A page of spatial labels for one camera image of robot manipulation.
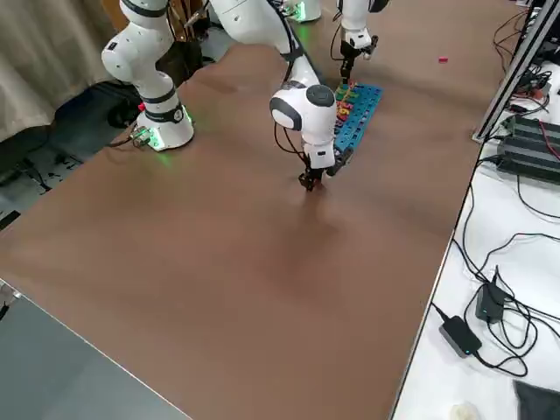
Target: red object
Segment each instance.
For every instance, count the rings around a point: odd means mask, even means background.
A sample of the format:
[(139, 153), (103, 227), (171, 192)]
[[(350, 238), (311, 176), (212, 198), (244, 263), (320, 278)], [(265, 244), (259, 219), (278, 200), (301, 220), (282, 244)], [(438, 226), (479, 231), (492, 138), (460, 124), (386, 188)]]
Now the red object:
[(558, 154), (558, 152), (556, 150), (554, 150), (554, 147), (552, 147), (552, 144), (550, 144), (549, 137), (546, 135), (546, 130), (544, 129), (544, 125), (543, 125), (543, 122), (541, 120), (539, 120), (539, 125), (541, 126), (542, 136), (544, 137), (546, 147), (549, 149), (550, 153), (552, 153), (556, 157), (556, 159), (560, 160), (560, 155)]

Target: brown table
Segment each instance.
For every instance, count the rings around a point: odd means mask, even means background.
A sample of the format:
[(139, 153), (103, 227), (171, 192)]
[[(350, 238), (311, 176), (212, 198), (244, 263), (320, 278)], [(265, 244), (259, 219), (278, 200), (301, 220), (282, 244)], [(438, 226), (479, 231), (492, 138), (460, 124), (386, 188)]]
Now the brown table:
[[(354, 76), (384, 97), (311, 194), (272, 137), (285, 64), (236, 46), (180, 89), (192, 143), (100, 152), (2, 232), (0, 276), (196, 420), (386, 417), (500, 78), (492, 33), (514, 11), (395, 0), (371, 17), (379, 50)], [(327, 7), (298, 29), (332, 76), (333, 29)]]

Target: power adapter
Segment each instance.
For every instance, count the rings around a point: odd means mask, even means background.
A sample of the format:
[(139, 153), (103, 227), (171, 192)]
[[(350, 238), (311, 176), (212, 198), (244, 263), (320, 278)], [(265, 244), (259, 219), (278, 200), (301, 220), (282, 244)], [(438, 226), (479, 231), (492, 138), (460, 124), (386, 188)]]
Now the power adapter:
[(490, 324), (500, 322), (504, 314), (507, 293), (494, 282), (484, 284), (476, 297), (476, 318)]
[(459, 357), (465, 358), (479, 351), (482, 343), (469, 326), (457, 315), (448, 318), (439, 331)]

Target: white table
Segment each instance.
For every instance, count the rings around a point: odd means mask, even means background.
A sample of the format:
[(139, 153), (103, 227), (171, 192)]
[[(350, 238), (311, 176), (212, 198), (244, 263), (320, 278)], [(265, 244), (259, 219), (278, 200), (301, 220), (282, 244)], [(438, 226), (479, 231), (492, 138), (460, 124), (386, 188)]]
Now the white table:
[[(531, 117), (560, 124), (560, 96), (557, 94), (560, 67), (546, 66), (552, 67), (557, 71), (551, 78), (549, 114), (540, 111)], [(528, 101), (517, 103), (532, 108)], [(489, 142), (481, 156), (495, 153), (496, 143)], [(542, 232), (560, 237), (560, 220), (536, 215), (521, 203), (515, 176), (498, 172), (493, 164), (483, 164), (474, 174), (472, 187), (475, 208), (466, 232), (466, 247), (478, 266), (491, 249), (504, 244), (516, 232)], [(521, 192), (533, 207), (560, 215), (560, 187), (521, 178)], [(459, 242), (471, 207), (472, 201), (467, 197), (457, 233), (454, 233)], [(487, 277), (492, 277), (496, 264), (499, 264), (500, 273), (519, 300), (560, 316), (560, 243), (544, 238), (516, 241), (491, 258), (485, 270)], [(448, 316), (462, 316), (479, 286), (480, 282), (467, 270), (458, 249), (450, 245), (434, 287), (433, 302)], [(495, 364), (509, 354), (492, 338), (486, 323), (475, 318), (474, 306), (468, 318), (469, 325), (483, 343), (480, 354)], [(514, 326), (521, 326), (524, 322), (510, 312), (506, 312), (505, 319)], [(550, 323), (560, 332), (560, 323)], [(474, 405), (484, 420), (516, 419), (517, 398), (513, 378), (482, 367), (474, 357), (460, 359), (440, 334), (438, 328), (441, 324), (436, 311), (428, 307), (393, 419), (448, 419), (451, 407), (460, 403)], [(560, 340), (546, 326), (538, 324), (537, 327), (538, 342), (525, 358), (528, 376), (522, 381), (560, 391)], [(513, 340), (520, 338), (521, 333)], [(517, 361), (510, 362), (507, 368), (521, 371)]]

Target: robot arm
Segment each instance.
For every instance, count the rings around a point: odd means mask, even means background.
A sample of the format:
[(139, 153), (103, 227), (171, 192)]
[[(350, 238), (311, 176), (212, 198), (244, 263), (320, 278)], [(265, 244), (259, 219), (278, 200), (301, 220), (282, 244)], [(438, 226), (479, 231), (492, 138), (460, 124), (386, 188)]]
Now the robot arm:
[[(349, 38), (343, 42), (361, 53), (371, 44), (365, 15), (373, 0), (344, 1), (343, 26)], [(274, 46), (288, 62), (283, 85), (269, 107), (276, 123), (301, 132), (306, 168), (300, 182), (311, 190), (323, 170), (335, 163), (333, 91), (320, 84), (303, 48), (271, 0), (210, 3), (230, 37), (244, 44)], [(193, 126), (171, 78), (155, 68), (173, 42), (165, 16), (168, 0), (120, 0), (120, 5), (130, 23), (109, 41), (101, 55), (103, 63), (117, 79), (132, 82), (142, 97), (145, 111), (137, 125), (147, 129), (143, 132), (149, 133), (149, 145), (157, 151), (179, 147), (191, 139)]]
[(193, 137), (172, 78), (156, 70), (156, 62), (173, 44), (167, 4), (168, 0), (121, 0), (130, 23), (101, 53), (108, 72), (132, 83), (142, 98), (145, 110), (136, 120), (136, 132), (156, 151), (179, 147)]
[(377, 13), (387, 6), (389, 0), (339, 0), (342, 13), (342, 41), (340, 53), (344, 57), (340, 66), (342, 83), (347, 84), (354, 67), (354, 60), (364, 55), (369, 60), (377, 46), (377, 37), (371, 36), (367, 27), (368, 13)]

